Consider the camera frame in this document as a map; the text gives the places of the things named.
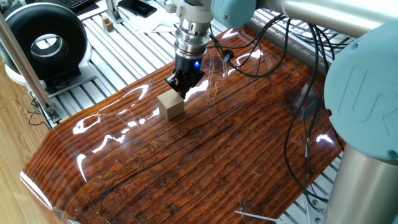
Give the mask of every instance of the metal pole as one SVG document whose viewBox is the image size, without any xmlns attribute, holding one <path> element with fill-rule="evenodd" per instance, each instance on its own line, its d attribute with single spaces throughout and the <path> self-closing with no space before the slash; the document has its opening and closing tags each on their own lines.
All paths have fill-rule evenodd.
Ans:
<svg viewBox="0 0 398 224">
<path fill-rule="evenodd" d="M 32 89 L 32 92 L 35 95 L 37 101 L 50 115 L 50 119 L 53 121 L 58 120 L 59 116 L 56 113 L 49 96 L 47 95 L 43 86 L 40 84 L 40 81 L 37 78 L 35 71 L 30 65 L 24 52 L 19 46 L 17 39 L 15 38 L 14 34 L 10 30 L 10 27 L 7 25 L 7 22 L 2 15 L 0 15 L 0 41 L 3 44 L 4 48 L 7 50 L 7 53 L 10 55 L 10 58 L 12 58 L 12 61 L 18 68 L 19 73 L 21 73 L 21 75 L 28 83 L 30 89 Z"/>
<path fill-rule="evenodd" d="M 257 7 L 352 37 L 361 37 L 380 25 L 398 21 L 397 0 L 258 0 Z"/>
<path fill-rule="evenodd" d="M 106 7 L 108 8 L 108 15 L 112 18 L 113 21 L 118 24 L 123 22 L 123 19 L 119 14 L 116 0 L 106 0 Z"/>
</svg>

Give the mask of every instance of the small wooden cube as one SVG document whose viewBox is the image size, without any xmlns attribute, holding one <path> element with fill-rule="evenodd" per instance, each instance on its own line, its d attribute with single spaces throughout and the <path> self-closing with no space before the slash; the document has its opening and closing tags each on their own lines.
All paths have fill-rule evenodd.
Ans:
<svg viewBox="0 0 398 224">
<path fill-rule="evenodd" d="M 108 24 L 110 21 L 109 21 L 109 18 L 107 17 L 107 16 L 103 16 L 102 17 L 102 24 Z"/>
<path fill-rule="evenodd" d="M 167 120 L 184 113 L 184 99 L 176 91 L 169 90 L 157 96 L 157 99 L 159 111 Z"/>
<path fill-rule="evenodd" d="M 111 32 L 114 29 L 113 22 L 111 22 L 107 16 L 102 17 L 102 26 L 104 27 L 104 30 L 108 32 Z"/>
<path fill-rule="evenodd" d="M 103 24 L 103 27 L 104 27 L 104 30 L 106 30 L 108 32 L 111 32 L 114 29 L 113 23 L 111 21 L 109 24 Z"/>
</svg>

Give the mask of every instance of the wood grain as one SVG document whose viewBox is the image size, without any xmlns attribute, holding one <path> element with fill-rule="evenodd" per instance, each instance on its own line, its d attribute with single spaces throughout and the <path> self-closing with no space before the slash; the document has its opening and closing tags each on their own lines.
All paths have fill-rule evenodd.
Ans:
<svg viewBox="0 0 398 224">
<path fill-rule="evenodd" d="M 240 46 L 255 33 L 245 27 L 227 36 L 221 44 Z M 249 50 L 235 50 L 235 61 Z M 261 52 L 264 73 L 282 52 L 266 40 Z M 255 73 L 259 55 L 243 69 Z M 267 78 L 247 78 L 225 68 L 214 49 L 202 68 L 206 76 L 181 116 L 166 121 L 157 108 L 157 95 L 170 88 L 171 63 L 58 125 L 24 173 L 62 218 L 80 223 L 239 223 L 233 211 L 240 209 L 278 217 L 301 193 L 282 152 L 294 101 L 312 71 L 287 56 Z M 315 89 L 322 85 L 319 77 Z M 298 120 L 288 151 L 300 179 L 303 132 Z M 331 133 L 323 112 L 314 136 Z M 328 142 L 313 142 L 311 151 L 315 175 L 339 153 Z"/>
<path fill-rule="evenodd" d="M 45 137 L 47 128 L 29 126 L 31 98 L 24 86 L 11 81 L 0 59 L 0 217 L 1 223 L 52 223 L 41 214 L 19 179 L 23 166 Z M 42 118 L 34 116 L 32 122 Z"/>
</svg>

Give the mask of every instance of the table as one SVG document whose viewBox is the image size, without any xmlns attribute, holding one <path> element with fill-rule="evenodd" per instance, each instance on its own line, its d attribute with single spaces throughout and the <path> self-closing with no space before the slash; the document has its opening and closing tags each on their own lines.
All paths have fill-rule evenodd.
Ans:
<svg viewBox="0 0 398 224">
<path fill-rule="evenodd" d="M 245 27 L 221 34 L 220 42 L 240 46 L 254 36 Z M 234 53 L 242 62 L 249 50 Z M 263 40 L 262 53 L 243 69 L 255 73 L 259 54 L 265 54 L 264 73 L 282 51 Z M 170 63 L 54 127 L 22 180 L 58 216 L 79 223 L 258 222 L 234 213 L 240 209 L 279 217 L 302 192 L 282 149 L 311 69 L 287 56 L 269 77 L 252 79 L 223 69 L 214 49 L 202 68 L 206 75 L 188 93 L 183 115 L 169 122 L 157 108 L 157 95 L 169 89 Z M 314 89 L 322 85 L 319 76 Z M 327 117 L 323 110 L 314 136 L 333 137 Z M 300 180 L 302 123 L 297 120 L 288 144 Z M 310 144 L 315 176 L 340 153 L 324 139 Z"/>
</svg>

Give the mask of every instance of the blue led light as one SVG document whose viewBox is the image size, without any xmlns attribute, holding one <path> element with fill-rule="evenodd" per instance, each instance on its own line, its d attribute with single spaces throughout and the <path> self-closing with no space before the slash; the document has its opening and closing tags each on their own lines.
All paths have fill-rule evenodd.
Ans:
<svg viewBox="0 0 398 224">
<path fill-rule="evenodd" d="M 195 62 L 195 63 L 193 64 L 193 66 L 194 66 L 195 68 L 200 68 L 200 63 L 199 63 L 199 62 Z"/>
</svg>

